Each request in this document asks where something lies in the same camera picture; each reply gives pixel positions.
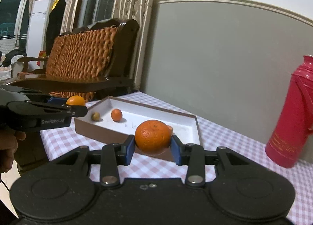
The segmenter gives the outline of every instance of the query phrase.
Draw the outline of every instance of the red thermos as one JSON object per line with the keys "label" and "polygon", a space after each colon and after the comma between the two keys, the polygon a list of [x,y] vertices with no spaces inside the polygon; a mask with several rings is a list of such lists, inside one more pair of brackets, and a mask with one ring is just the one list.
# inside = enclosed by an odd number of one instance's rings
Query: red thermos
{"label": "red thermos", "polygon": [[291,168],[299,158],[313,124],[313,56],[291,76],[283,110],[265,152],[278,165]]}

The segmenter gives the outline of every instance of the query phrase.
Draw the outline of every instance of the table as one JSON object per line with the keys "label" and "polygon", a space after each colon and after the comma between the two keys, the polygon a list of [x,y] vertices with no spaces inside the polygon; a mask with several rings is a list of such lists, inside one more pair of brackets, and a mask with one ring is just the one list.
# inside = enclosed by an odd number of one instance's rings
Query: table
{"label": "table", "polygon": [[[121,96],[126,100],[132,100],[161,108],[187,113],[173,105],[163,102],[141,92]],[[288,214],[288,218],[297,225],[311,225],[313,223],[313,164],[299,161],[291,169],[285,169],[272,162],[265,154],[265,144],[257,142],[235,131],[197,117],[203,147],[206,150],[216,150],[218,146],[226,146],[247,158],[273,170],[288,178],[296,190],[295,202]],[[50,160],[61,156],[81,145],[88,145],[90,150],[103,147],[103,143],[89,139],[75,133],[74,120],[70,127],[41,131],[43,145]],[[92,165],[90,178],[99,181],[99,165]],[[148,156],[134,153],[131,165],[119,166],[121,181],[125,177],[136,178],[161,178],[181,177],[185,180],[186,166],[178,167],[173,162],[163,161]],[[215,178],[213,166],[206,166],[206,181]]]}

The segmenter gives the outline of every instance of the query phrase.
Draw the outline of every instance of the brown box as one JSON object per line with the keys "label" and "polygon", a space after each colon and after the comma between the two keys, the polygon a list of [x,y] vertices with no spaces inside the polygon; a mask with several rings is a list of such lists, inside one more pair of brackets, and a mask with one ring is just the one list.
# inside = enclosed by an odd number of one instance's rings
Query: brown box
{"label": "brown box", "polygon": [[[120,109],[123,113],[120,122],[111,119],[111,111],[114,108]],[[91,119],[94,112],[100,113],[101,121],[95,122]],[[202,144],[196,116],[111,96],[88,108],[85,117],[75,118],[75,131],[105,144],[121,144],[128,135],[135,134],[139,124],[150,119],[162,121],[173,127],[173,134],[176,134],[183,144]],[[173,161],[170,148],[163,154],[152,157]]]}

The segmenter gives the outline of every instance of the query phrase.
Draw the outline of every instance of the orange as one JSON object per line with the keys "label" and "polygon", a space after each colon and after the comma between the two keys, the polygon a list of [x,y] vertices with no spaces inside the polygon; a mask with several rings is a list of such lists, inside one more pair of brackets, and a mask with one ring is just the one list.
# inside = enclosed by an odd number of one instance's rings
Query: orange
{"label": "orange", "polygon": [[119,122],[123,117],[122,111],[120,111],[118,108],[115,108],[111,112],[111,117],[114,122]]}
{"label": "orange", "polygon": [[171,130],[163,122],[148,120],[137,127],[135,142],[143,153],[159,155],[170,146]]}
{"label": "orange", "polygon": [[85,99],[79,95],[74,95],[72,97],[69,97],[69,99],[66,102],[67,105],[80,105],[85,106],[86,102]]}

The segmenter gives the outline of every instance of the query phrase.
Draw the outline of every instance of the human hand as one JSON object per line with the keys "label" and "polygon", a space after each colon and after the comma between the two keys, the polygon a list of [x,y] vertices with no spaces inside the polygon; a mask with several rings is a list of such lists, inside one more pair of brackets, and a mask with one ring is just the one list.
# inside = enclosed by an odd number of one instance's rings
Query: human hand
{"label": "human hand", "polygon": [[17,140],[24,140],[25,137],[25,132],[0,130],[0,173],[8,172],[12,168],[14,153],[18,148]]}

